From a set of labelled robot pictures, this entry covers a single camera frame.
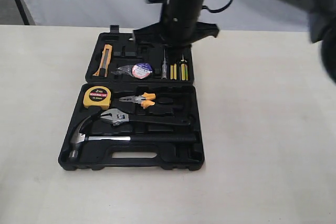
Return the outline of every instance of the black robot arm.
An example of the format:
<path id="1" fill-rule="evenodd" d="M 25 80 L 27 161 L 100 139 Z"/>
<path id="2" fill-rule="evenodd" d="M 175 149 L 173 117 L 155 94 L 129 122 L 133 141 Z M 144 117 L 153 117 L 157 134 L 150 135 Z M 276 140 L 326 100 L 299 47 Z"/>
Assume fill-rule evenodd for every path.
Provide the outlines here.
<path id="1" fill-rule="evenodd" d="M 216 37 L 215 24 L 197 22 L 204 0 L 148 0 L 162 3 L 160 22 L 134 31 L 138 42 L 165 44 L 172 57 L 179 57 L 191 43 L 207 36 Z M 322 62 L 329 76 L 336 82 L 336 0 L 282 0 L 309 15 L 312 42 L 323 40 Z"/>

